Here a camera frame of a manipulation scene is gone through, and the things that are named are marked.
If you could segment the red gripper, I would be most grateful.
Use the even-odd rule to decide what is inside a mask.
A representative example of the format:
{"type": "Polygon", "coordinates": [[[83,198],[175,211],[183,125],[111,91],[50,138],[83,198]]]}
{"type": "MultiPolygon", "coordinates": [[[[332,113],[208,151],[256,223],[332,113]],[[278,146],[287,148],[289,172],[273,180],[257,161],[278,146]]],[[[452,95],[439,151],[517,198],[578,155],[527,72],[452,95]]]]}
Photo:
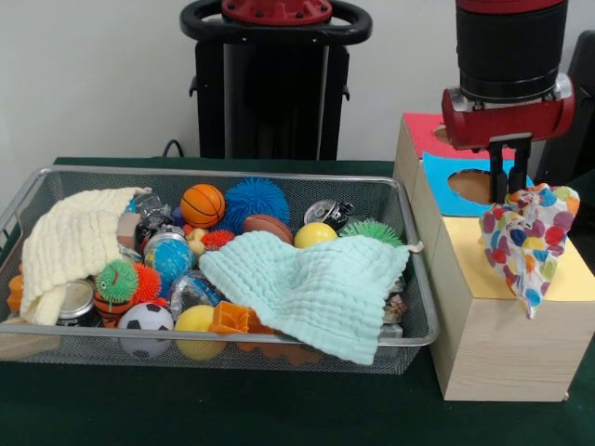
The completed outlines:
{"type": "MultiPolygon", "coordinates": [[[[483,104],[475,110],[474,102],[459,88],[443,91],[442,111],[446,134],[458,150],[483,150],[494,138],[526,136],[534,140],[558,138],[566,133],[575,112],[575,91],[571,85],[557,85],[553,98],[514,104],[483,104]]],[[[509,192],[526,188],[530,146],[515,150],[509,170],[509,192]]],[[[503,203],[508,192],[508,177],[503,169],[502,146],[490,146],[490,197],[503,203]]]]}

